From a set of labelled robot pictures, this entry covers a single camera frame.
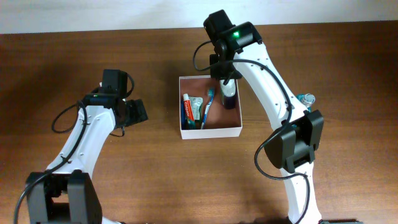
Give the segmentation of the purple foam soap bottle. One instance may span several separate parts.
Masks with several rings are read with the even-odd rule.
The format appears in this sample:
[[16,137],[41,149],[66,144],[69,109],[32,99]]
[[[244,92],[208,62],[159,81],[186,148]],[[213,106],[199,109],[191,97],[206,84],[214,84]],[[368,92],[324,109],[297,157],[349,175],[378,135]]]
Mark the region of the purple foam soap bottle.
[[226,110],[231,110],[236,107],[236,82],[234,79],[228,80],[227,84],[224,82],[220,80],[221,104]]

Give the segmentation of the blue white toothbrush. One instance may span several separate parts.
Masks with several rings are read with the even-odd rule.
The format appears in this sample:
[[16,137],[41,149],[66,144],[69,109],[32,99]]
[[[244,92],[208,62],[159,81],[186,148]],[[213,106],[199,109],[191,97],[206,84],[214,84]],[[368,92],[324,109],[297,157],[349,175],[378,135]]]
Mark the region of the blue white toothbrush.
[[210,99],[209,99],[208,103],[206,104],[204,115],[203,115],[203,120],[202,120],[200,129],[204,129],[204,127],[205,127],[205,123],[206,123],[206,119],[207,119],[207,116],[208,116],[208,112],[210,110],[211,104],[212,104],[214,96],[215,96],[215,89],[214,88],[210,88],[208,90],[208,96],[210,97]]

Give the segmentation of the red green toothpaste tube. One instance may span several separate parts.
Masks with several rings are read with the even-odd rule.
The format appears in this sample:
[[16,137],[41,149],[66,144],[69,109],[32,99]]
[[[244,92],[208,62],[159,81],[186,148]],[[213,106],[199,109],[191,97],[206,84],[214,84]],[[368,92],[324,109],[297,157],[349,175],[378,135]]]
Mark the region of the red green toothpaste tube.
[[187,117],[188,128],[195,129],[195,119],[193,117],[192,106],[189,99],[189,95],[186,93],[183,94],[183,103],[184,103],[185,114]]

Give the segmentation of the teal mouthwash bottle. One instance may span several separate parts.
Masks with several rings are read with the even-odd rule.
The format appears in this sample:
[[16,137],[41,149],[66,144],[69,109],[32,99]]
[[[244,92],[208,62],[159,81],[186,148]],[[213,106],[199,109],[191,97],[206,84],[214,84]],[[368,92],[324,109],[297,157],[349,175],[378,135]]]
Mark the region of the teal mouthwash bottle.
[[306,93],[306,94],[299,94],[296,96],[296,98],[303,104],[309,112],[312,111],[312,105],[314,104],[316,98],[313,94],[311,93]]

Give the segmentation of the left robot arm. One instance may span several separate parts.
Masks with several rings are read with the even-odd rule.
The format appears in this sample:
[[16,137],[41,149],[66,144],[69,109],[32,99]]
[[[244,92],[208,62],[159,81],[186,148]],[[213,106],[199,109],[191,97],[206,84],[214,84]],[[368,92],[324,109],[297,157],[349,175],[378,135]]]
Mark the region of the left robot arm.
[[106,69],[98,87],[73,105],[76,120],[65,145],[43,172],[32,172],[21,199],[31,223],[111,223],[92,183],[96,161],[115,129],[148,119],[142,100],[129,100],[132,77]]

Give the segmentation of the green white soap packet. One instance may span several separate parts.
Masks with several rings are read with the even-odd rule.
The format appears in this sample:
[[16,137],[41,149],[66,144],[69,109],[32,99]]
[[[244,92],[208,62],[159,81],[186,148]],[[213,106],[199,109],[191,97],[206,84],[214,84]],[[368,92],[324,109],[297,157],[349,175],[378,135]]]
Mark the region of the green white soap packet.
[[192,106],[193,118],[195,121],[200,121],[203,98],[197,96],[190,96],[189,99],[190,99],[190,104]]

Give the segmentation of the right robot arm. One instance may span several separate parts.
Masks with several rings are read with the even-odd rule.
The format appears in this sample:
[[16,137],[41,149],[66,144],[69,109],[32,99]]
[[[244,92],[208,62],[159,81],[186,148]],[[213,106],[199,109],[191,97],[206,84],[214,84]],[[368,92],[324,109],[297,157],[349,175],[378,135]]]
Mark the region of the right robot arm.
[[291,223],[321,223],[313,186],[315,151],[324,119],[310,111],[290,91],[272,64],[266,45],[254,25],[234,25],[224,10],[210,14],[203,23],[214,53],[207,68],[211,77],[228,82],[245,78],[270,121],[272,134],[258,147],[280,170]]

